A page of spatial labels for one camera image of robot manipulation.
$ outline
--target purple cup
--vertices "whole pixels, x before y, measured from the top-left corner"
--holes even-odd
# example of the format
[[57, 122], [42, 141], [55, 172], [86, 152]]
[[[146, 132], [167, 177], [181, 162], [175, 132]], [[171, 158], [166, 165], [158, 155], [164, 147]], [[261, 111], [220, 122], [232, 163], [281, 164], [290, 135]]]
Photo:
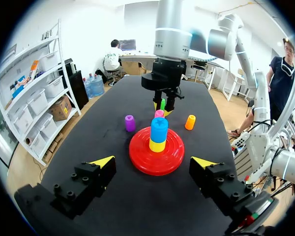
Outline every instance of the purple cup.
[[133, 132], [136, 130], [136, 122], [132, 115], [126, 115], [124, 118], [124, 123], [128, 132]]

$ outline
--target red plate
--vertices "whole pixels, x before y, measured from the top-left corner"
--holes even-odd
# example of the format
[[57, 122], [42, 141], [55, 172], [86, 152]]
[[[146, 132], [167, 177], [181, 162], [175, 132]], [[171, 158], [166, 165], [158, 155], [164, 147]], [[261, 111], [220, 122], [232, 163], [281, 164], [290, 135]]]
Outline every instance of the red plate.
[[133, 165], [145, 174], [163, 176], [173, 172], [182, 163], [185, 147], [177, 133], [168, 129], [166, 146], [162, 152], [149, 149], [151, 127], [137, 132], [131, 139], [129, 155]]

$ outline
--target person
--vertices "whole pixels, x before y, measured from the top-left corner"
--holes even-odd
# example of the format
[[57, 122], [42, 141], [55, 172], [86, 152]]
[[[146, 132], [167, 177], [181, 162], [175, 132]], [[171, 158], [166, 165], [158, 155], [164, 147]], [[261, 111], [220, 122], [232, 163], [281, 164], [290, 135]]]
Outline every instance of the person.
[[[292, 42], [287, 38], [283, 38], [283, 43], [285, 56], [282, 58], [274, 57], [271, 61], [269, 72], [266, 75], [270, 99], [270, 117], [274, 120], [279, 119], [285, 107], [295, 77], [293, 64], [295, 48]], [[254, 108], [250, 111], [239, 129], [228, 130], [227, 134], [231, 137], [239, 137], [241, 132], [250, 127], [253, 121]]]
[[123, 52], [118, 48], [119, 41], [117, 39], [114, 39], [110, 45], [111, 48], [105, 55], [104, 67], [107, 71], [118, 70], [121, 68], [119, 56], [122, 56]]

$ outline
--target black table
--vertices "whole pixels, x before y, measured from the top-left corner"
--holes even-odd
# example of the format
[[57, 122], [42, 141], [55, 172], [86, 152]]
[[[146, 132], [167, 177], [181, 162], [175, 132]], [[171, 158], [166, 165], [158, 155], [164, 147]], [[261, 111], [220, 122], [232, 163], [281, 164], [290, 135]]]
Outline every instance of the black table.
[[[125, 131], [124, 117], [134, 115], [137, 131], [154, 117], [153, 91], [141, 87], [140, 76], [120, 80], [74, 126], [51, 161], [42, 185], [52, 191], [81, 161], [116, 157], [117, 173], [101, 198], [95, 198], [74, 221], [101, 236], [221, 236], [231, 222], [211, 199], [205, 199], [189, 175], [191, 156], [225, 162], [234, 159], [218, 110], [204, 85], [181, 81], [183, 100], [167, 117], [169, 127], [185, 145], [185, 156], [173, 173], [154, 177], [141, 173], [130, 161], [133, 133]], [[196, 116], [192, 131], [184, 128]]]

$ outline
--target screw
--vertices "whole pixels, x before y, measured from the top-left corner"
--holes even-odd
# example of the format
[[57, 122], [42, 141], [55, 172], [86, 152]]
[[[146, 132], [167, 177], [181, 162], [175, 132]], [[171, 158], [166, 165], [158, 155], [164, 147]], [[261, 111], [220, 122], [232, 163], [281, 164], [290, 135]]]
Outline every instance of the screw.
[[77, 177], [78, 177], [78, 176], [77, 176], [76, 173], [72, 173], [72, 174], [71, 174], [71, 178], [72, 178], [73, 180], [77, 179]]
[[218, 182], [219, 184], [222, 184], [222, 183], [224, 182], [224, 179], [223, 179], [223, 178], [217, 178], [217, 182]]
[[68, 191], [67, 192], [67, 198], [73, 200], [75, 198], [74, 192], [73, 191]]
[[59, 184], [57, 184], [57, 183], [54, 184], [54, 191], [55, 192], [60, 191], [60, 185]]
[[238, 192], [234, 192], [234, 193], [232, 193], [231, 198], [234, 200], [237, 200], [239, 198], [239, 196], [240, 196], [240, 194]]
[[88, 178], [88, 177], [83, 177], [83, 178], [82, 178], [82, 181], [83, 181], [83, 183], [87, 183], [87, 182], [88, 182], [88, 180], [89, 180], [89, 178]]
[[235, 175], [234, 174], [228, 175], [228, 179], [234, 179], [234, 178], [235, 178]]
[[252, 190], [252, 184], [246, 185], [245, 192], [250, 192]]

